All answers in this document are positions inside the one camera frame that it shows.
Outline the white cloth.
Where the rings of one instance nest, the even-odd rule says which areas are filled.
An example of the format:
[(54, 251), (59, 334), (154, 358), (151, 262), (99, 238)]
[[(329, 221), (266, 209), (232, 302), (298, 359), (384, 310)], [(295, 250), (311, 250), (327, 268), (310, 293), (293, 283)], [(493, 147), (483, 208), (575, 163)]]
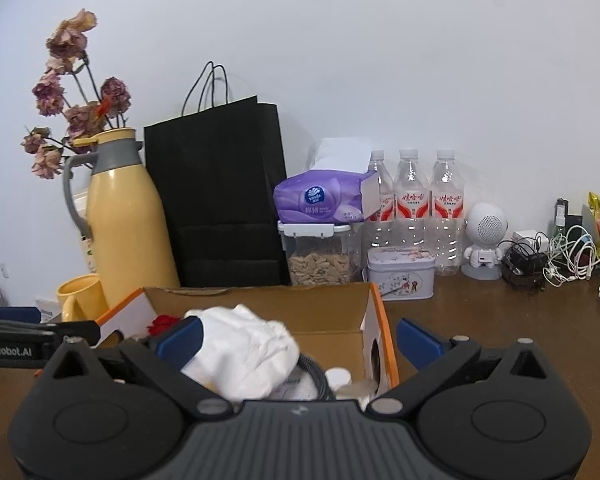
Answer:
[(266, 398), (298, 363), (300, 349), (287, 327), (259, 318), (244, 304), (185, 315), (201, 320), (204, 336), (181, 372), (227, 401)]

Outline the white round jar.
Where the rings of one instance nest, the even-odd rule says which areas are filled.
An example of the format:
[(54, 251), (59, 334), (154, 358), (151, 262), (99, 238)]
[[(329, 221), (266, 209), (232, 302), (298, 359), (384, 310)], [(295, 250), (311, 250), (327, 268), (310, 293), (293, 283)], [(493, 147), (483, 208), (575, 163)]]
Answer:
[(336, 392), (352, 382), (351, 373), (344, 367), (329, 368), (324, 371), (324, 375), (332, 392)]

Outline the red flower ornament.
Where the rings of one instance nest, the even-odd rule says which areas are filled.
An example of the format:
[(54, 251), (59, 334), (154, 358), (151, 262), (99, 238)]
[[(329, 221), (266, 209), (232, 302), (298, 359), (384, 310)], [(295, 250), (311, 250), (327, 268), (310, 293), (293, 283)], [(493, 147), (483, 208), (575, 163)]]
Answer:
[(147, 333), (151, 337), (157, 337), (179, 322), (181, 319), (176, 316), (160, 314), (147, 326)]

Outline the yellow mug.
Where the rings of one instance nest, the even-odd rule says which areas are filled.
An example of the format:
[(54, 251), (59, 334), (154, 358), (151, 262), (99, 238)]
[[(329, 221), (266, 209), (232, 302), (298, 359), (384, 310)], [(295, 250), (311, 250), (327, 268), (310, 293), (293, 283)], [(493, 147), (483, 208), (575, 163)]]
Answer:
[(62, 283), (56, 290), (64, 322), (97, 320), (108, 310), (97, 274), (85, 274)]

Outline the white decorated tin box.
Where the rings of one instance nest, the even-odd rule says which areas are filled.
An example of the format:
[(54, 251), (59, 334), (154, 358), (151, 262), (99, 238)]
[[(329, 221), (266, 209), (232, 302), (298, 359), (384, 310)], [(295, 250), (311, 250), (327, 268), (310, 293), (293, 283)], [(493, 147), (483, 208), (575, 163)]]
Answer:
[(424, 300), (434, 296), (434, 264), (428, 249), (377, 247), (367, 252), (366, 282), (385, 301)]

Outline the orange white cardboard box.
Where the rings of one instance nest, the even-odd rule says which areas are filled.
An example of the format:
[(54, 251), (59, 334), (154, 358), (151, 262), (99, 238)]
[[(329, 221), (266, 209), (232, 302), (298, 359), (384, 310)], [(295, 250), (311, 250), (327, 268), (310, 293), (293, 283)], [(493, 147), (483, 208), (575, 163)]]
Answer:
[(265, 321), (283, 323), (300, 350), (321, 367), (344, 367), (377, 392), (399, 385), (391, 328), (377, 286), (370, 283), (246, 288), (141, 288), (102, 315), (100, 338), (143, 333), (159, 315), (243, 304)]

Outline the yellow thermos jug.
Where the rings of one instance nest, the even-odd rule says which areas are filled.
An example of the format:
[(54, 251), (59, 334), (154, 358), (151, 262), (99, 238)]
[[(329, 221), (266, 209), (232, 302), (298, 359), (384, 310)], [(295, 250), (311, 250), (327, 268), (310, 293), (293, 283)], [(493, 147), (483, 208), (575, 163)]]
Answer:
[[(62, 190), (71, 219), (91, 241), (96, 273), (109, 307), (146, 287), (178, 288), (178, 272), (159, 193), (140, 159), (142, 142), (132, 128), (117, 128), (87, 140), (92, 150), (74, 155), (62, 170)], [(71, 192), (74, 167), (92, 166), (86, 213)]]

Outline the white small box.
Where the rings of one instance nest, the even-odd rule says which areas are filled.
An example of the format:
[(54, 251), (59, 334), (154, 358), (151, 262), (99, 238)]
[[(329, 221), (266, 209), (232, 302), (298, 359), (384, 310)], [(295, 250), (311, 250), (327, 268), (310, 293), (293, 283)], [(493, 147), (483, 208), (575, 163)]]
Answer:
[(268, 397), (274, 401), (312, 401), (317, 399), (317, 388), (308, 375), (289, 377), (276, 387)]

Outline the left water bottle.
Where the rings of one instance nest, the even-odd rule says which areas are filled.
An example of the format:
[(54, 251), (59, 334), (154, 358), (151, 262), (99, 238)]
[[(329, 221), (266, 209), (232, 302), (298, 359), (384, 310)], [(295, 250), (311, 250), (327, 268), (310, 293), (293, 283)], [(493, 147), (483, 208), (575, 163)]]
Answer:
[(364, 223), (363, 247), (365, 250), (391, 245), (392, 227), (396, 215), (393, 180), (385, 165), (383, 151), (372, 151), (368, 169), (376, 172), (379, 183), (380, 209)]

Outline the water bottle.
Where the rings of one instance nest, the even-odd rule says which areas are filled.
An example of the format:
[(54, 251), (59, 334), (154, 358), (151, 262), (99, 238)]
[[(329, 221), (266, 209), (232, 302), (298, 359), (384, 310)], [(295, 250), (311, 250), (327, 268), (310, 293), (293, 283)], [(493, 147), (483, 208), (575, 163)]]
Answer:
[(460, 270), (465, 205), (465, 183), (458, 170), (455, 152), (437, 150), (432, 170), (431, 235), (436, 254), (434, 270), (449, 276)]
[(396, 220), (394, 235), (398, 246), (417, 247), (426, 242), (426, 226), (430, 209), (430, 189), (419, 168), (418, 151), (400, 151), (398, 174), (394, 181)]
[(392, 227), (396, 215), (393, 180), (385, 165), (383, 151), (372, 151), (368, 169), (376, 172), (379, 183), (380, 209), (364, 223), (363, 247), (365, 250), (391, 245)]

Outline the white robot figure speaker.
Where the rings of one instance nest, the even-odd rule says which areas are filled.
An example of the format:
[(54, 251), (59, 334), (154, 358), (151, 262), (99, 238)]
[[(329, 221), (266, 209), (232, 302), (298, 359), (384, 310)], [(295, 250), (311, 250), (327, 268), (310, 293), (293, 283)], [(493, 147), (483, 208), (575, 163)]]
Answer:
[(464, 250), (462, 273), (477, 281), (496, 281), (502, 276), (500, 248), (508, 229), (504, 211), (489, 203), (476, 203), (465, 219), (470, 245)]

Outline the clear container with seeds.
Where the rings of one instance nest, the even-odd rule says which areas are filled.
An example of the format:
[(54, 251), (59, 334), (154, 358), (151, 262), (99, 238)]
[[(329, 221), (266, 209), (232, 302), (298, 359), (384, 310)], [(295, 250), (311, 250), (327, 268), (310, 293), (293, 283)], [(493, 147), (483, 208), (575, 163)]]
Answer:
[(361, 225), (277, 223), (294, 286), (362, 280)]

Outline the right water bottle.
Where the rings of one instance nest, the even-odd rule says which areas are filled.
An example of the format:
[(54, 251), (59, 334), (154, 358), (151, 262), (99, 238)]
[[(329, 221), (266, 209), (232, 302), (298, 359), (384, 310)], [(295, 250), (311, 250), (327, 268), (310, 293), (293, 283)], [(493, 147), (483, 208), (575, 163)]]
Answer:
[(458, 170), (455, 152), (437, 150), (432, 170), (431, 235), (436, 254), (434, 270), (449, 276), (460, 270), (465, 205), (465, 183)]

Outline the middle water bottle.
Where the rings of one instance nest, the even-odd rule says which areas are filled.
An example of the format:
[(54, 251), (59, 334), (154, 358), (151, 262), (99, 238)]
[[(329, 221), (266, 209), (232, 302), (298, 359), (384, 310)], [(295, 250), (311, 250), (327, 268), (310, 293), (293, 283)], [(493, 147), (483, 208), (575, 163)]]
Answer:
[(398, 246), (417, 247), (426, 242), (426, 226), (430, 209), (430, 189), (419, 168), (418, 151), (400, 151), (398, 174), (394, 181), (396, 220), (394, 235)]

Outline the purple tissue pack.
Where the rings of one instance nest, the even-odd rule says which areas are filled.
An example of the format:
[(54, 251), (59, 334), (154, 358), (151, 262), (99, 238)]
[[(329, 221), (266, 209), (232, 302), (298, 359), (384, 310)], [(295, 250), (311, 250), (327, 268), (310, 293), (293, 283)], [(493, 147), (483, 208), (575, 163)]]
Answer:
[(363, 222), (380, 211), (380, 184), (368, 168), (372, 144), (363, 138), (325, 138), (309, 150), (308, 170), (276, 185), (283, 223)]

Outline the black paper shopping bag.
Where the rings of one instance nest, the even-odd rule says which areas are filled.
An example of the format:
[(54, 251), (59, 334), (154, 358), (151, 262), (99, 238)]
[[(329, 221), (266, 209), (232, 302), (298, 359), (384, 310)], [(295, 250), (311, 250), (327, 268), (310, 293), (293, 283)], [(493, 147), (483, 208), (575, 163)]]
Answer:
[(144, 144), (182, 286), (289, 284), (273, 200), (287, 177), (276, 105), (252, 96), (183, 113), (145, 127)]

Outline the dried pink flower bouquet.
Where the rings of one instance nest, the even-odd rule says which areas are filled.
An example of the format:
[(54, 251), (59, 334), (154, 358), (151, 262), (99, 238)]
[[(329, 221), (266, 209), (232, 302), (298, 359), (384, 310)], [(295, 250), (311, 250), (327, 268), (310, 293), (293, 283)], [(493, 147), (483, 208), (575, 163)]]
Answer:
[(32, 157), (32, 174), (42, 180), (59, 176), (71, 156), (89, 153), (88, 139), (126, 125), (132, 104), (128, 86), (115, 76), (97, 81), (92, 70), (88, 34), (97, 24), (96, 14), (82, 9), (45, 40), (44, 72), (31, 93), (40, 116), (60, 118), (65, 125), (58, 133), (30, 128), (20, 142)]

